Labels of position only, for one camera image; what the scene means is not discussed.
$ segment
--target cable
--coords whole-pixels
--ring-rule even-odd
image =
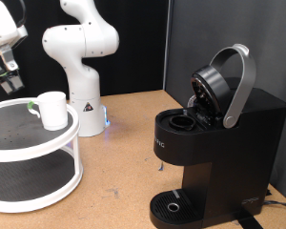
[[[26,20],[27,20],[27,8],[26,8],[26,5],[25,5],[23,0],[19,0],[19,1],[20,1],[21,6],[22,6],[23,17],[17,23],[17,28],[22,27],[26,23]]]
[[[269,204],[281,204],[281,205],[286,206],[286,203],[282,203],[282,202],[277,202],[277,201],[273,201],[273,200],[264,201],[264,205],[269,205]]]

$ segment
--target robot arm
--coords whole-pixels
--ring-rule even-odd
[[[4,68],[0,66],[0,84],[7,94],[24,87],[11,49],[17,47],[27,36],[26,28],[23,25],[16,27],[8,9],[0,1],[0,57],[4,63]]]
[[[60,5],[80,25],[47,29],[42,44],[46,53],[67,74],[71,105],[78,112],[81,123],[79,135],[98,135],[105,129],[105,109],[100,103],[99,75],[93,68],[85,66],[82,58],[115,53],[119,45],[118,33],[100,16],[93,0],[60,0]]]

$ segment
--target coffee maker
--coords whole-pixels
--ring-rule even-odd
[[[220,74],[239,54],[238,85]],[[191,80],[190,107],[155,118],[154,153],[184,166],[182,187],[156,195],[150,218],[159,229],[199,229],[259,214],[286,116],[286,103],[255,84],[249,49],[233,45]]]

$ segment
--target coffee maker handle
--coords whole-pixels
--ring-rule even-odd
[[[255,84],[256,66],[255,60],[250,56],[249,49],[240,44],[221,50],[211,61],[211,66],[220,72],[224,63],[233,55],[239,54],[242,61],[242,75],[229,106],[223,119],[225,128],[232,128],[237,123],[242,109],[249,97],[249,94]]]

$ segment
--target blue light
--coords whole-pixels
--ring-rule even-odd
[[[104,110],[105,110],[105,125],[109,126],[111,122],[107,119],[107,107],[104,106]]]

